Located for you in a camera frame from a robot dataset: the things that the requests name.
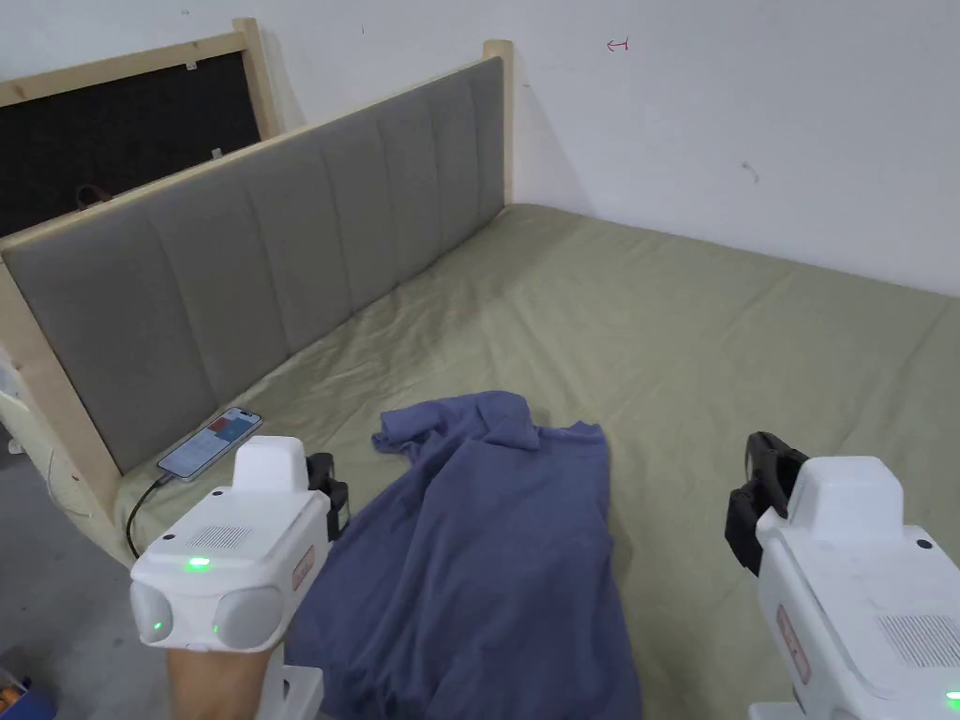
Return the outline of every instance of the speaker grille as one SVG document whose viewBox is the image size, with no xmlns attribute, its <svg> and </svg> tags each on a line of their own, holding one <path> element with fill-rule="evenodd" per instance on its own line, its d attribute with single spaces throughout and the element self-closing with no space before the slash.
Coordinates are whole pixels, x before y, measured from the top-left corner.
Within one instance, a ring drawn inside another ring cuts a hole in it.
<svg viewBox="0 0 960 720">
<path fill-rule="evenodd" d="M 900 661 L 910 667 L 960 667 L 960 629 L 949 615 L 880 615 Z"/>
<path fill-rule="evenodd" d="M 187 547 L 209 547 L 226 550 L 239 547 L 250 535 L 249 527 L 239 525 L 207 525 L 186 544 Z"/>
</svg>

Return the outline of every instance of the wall stain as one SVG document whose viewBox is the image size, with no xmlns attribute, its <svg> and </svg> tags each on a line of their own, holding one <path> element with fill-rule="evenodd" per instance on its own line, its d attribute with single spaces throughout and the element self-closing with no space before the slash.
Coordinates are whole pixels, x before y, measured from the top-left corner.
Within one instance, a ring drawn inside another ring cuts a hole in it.
<svg viewBox="0 0 960 720">
<path fill-rule="evenodd" d="M 759 184 L 759 182 L 760 182 L 760 173 L 758 173 L 756 170 L 754 170 L 754 166 L 753 166 L 753 165 L 751 165 L 749 162 L 747 162 L 746 160 L 744 160 L 743 163 L 740 165 L 740 167 L 742 167 L 744 170 L 749 170 L 749 171 L 753 174 L 753 176 L 754 176 L 754 185 Z"/>
</svg>

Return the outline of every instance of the black cable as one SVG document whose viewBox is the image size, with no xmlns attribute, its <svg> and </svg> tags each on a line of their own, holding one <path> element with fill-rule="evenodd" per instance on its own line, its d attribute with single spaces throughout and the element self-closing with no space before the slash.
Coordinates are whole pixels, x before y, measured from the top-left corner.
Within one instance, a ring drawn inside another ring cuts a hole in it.
<svg viewBox="0 0 960 720">
<path fill-rule="evenodd" d="M 161 485 L 165 485 L 170 478 L 173 477 L 169 472 L 165 472 L 160 475 L 155 481 L 154 484 L 147 488 L 147 491 L 140 495 L 140 499 L 136 501 L 136 505 L 133 506 L 133 509 L 130 511 L 130 517 L 127 518 L 127 545 L 130 546 L 133 556 L 137 559 L 140 558 L 140 553 L 136 551 L 136 548 L 133 546 L 133 538 L 130 535 L 130 530 L 133 527 L 133 516 L 136 515 L 136 511 L 140 509 L 140 506 L 143 505 L 144 500 L 146 500 L 150 493 L 159 488 Z"/>
</svg>

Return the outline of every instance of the wooden post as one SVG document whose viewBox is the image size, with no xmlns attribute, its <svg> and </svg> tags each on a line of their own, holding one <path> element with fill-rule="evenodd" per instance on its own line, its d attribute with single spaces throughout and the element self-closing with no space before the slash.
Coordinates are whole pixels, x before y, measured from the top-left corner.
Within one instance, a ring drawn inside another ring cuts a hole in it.
<svg viewBox="0 0 960 720">
<path fill-rule="evenodd" d="M 247 87 L 250 90 L 250 102 L 253 105 L 253 117 L 256 118 L 260 139 L 267 140 L 280 134 L 280 122 L 276 116 L 274 92 L 270 89 L 270 72 L 267 70 L 267 58 L 263 54 L 263 43 L 256 20 L 252 17 L 233 18 L 233 29 L 243 33 L 247 49 L 243 51 L 243 68 L 247 73 Z"/>
<path fill-rule="evenodd" d="M 484 60 L 503 59 L 503 203 L 514 201 L 514 44 L 510 40 L 487 40 Z"/>
<path fill-rule="evenodd" d="M 24 403 L 49 429 L 51 444 L 86 483 L 101 514 L 111 517 L 120 470 L 3 263 L 0 308 L 0 348 L 10 358 Z"/>
</svg>

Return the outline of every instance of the gray headboard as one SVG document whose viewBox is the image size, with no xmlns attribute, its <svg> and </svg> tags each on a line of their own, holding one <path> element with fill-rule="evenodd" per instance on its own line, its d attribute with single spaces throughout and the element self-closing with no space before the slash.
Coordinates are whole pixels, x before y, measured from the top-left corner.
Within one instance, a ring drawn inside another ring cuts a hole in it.
<svg viewBox="0 0 960 720">
<path fill-rule="evenodd" d="M 3 251 L 129 470 L 504 204 L 500 58 Z"/>
</svg>

